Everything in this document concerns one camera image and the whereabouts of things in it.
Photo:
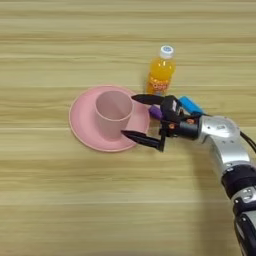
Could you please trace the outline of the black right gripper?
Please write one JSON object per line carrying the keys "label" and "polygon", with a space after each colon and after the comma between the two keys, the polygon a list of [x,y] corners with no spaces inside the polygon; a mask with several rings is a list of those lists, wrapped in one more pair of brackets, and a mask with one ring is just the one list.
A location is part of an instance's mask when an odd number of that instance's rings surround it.
{"label": "black right gripper", "polygon": [[131,130],[122,130],[121,133],[128,139],[147,147],[163,152],[167,137],[182,137],[195,140],[199,137],[200,113],[190,114],[183,104],[173,95],[162,96],[153,94],[137,94],[132,99],[146,105],[160,105],[162,113],[160,140],[149,137],[144,133]]}

